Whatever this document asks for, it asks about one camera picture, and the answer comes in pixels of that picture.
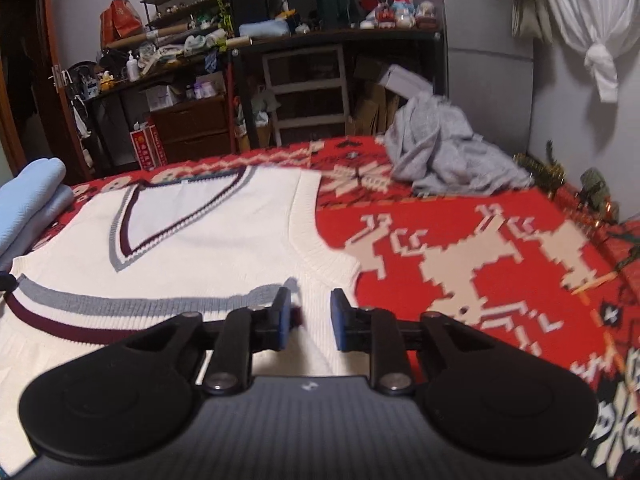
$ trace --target white box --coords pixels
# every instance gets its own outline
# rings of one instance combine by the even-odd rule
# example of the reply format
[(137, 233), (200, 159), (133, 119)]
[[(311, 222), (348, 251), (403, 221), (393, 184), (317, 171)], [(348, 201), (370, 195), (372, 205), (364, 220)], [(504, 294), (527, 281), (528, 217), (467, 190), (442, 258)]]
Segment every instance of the white box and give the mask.
[(378, 83), (405, 99), (411, 99), (425, 90), (433, 93), (433, 86), (425, 78), (395, 64), (389, 67)]
[(145, 90), (150, 111), (161, 110), (180, 102), (178, 92), (170, 85), (154, 86)]

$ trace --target metal screw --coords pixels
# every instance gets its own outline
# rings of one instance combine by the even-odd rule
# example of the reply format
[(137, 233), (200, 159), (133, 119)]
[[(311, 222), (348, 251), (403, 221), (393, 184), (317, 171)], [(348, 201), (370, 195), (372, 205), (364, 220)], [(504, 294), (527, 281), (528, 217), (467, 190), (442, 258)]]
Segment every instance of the metal screw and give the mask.
[(238, 378), (226, 372), (219, 372), (208, 377), (205, 384), (211, 390), (225, 392), (238, 384)]
[(380, 384), (387, 390), (396, 392), (398, 390), (404, 390), (411, 386), (411, 377), (405, 374), (387, 374), (380, 379)]

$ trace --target light blue towel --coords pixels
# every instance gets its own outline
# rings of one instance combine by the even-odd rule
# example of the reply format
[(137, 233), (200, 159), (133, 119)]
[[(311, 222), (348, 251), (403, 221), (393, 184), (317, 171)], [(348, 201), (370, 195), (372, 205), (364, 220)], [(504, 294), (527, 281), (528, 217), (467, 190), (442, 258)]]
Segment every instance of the light blue towel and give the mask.
[(14, 258), (26, 253), (38, 240), (44, 229), (51, 224), (60, 213), (74, 202), (74, 192), (69, 186), (58, 186), (56, 192), (40, 211), (20, 231), (9, 248), (0, 254), (0, 270), (9, 271)]
[(0, 187), (0, 254), (49, 201), (65, 173), (65, 165), (60, 159), (39, 158)]

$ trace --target light blue cloth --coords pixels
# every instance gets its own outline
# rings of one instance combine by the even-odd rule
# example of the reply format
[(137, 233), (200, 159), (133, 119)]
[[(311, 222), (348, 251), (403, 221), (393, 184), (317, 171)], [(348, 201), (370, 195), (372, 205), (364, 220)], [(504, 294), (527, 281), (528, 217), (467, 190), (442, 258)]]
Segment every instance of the light blue cloth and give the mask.
[(65, 173), (65, 165), (60, 159), (39, 158), (0, 187), (0, 254), (49, 201)]
[(250, 38), (279, 38), (289, 35), (289, 25), (284, 20), (267, 20), (259, 23), (243, 23), (240, 25), (240, 36)]
[(26, 253), (49, 224), (74, 202), (74, 192), (69, 186), (58, 186), (43, 208), (31, 217), (9, 248), (0, 254), (0, 270), (11, 269), (14, 258)]

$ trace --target folded blanket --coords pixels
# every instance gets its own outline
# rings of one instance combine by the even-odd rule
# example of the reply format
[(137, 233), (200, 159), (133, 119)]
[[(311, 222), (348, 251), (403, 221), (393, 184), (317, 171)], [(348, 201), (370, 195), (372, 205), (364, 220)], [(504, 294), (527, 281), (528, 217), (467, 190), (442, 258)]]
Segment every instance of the folded blanket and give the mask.
[(0, 254), (49, 201), (65, 173), (65, 165), (58, 158), (40, 158), (0, 187)]
[(529, 187), (529, 174), (497, 146), (473, 133), (460, 108), (420, 92), (396, 113), (385, 135), (396, 180), (414, 194), (482, 194)]
[(0, 254), (0, 270), (10, 270), (14, 258), (25, 254), (44, 229), (48, 227), (74, 201), (74, 192), (69, 186), (58, 186), (56, 192), (20, 231), (7, 250)]

